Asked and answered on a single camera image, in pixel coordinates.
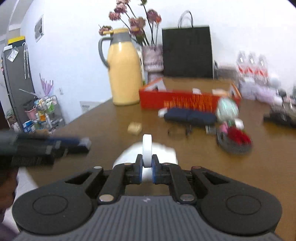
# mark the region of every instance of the yellow thermos jug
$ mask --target yellow thermos jug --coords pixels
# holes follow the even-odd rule
[[[99,54],[108,68],[113,103],[129,105],[140,100],[139,89],[142,86],[140,58],[131,42],[128,28],[118,28],[104,32],[111,34],[99,41]],[[107,60],[102,51],[103,41],[110,40]]]

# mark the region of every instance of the jug handle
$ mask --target jug handle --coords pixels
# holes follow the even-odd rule
[[[107,60],[105,59],[104,57],[104,54],[103,54],[103,50],[102,50],[102,43],[103,41],[106,41],[106,40],[112,40],[113,37],[104,37],[104,38],[101,38],[99,40],[99,54],[100,54],[100,57],[101,57],[101,60],[103,62],[103,64],[107,67],[107,68],[110,68],[110,65],[108,64]]]

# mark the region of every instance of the gray jug neck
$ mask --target gray jug neck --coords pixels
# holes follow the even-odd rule
[[[131,37],[129,33],[126,32],[126,33],[113,34],[110,45],[117,44],[119,42],[131,42]]]

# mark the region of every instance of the gray ribbed panel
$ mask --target gray ribbed panel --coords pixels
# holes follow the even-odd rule
[[[43,237],[21,233],[15,241],[280,241],[273,233],[237,237],[207,225],[196,209],[170,196],[123,196],[100,206],[83,226],[68,234]]]

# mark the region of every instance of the red box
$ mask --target red box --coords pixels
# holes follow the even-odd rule
[[[201,91],[194,94],[193,88]],[[215,112],[221,95],[213,95],[212,90],[222,89],[239,105],[241,95],[231,80],[168,78],[157,79],[139,90],[141,108],[188,108],[205,112]]]

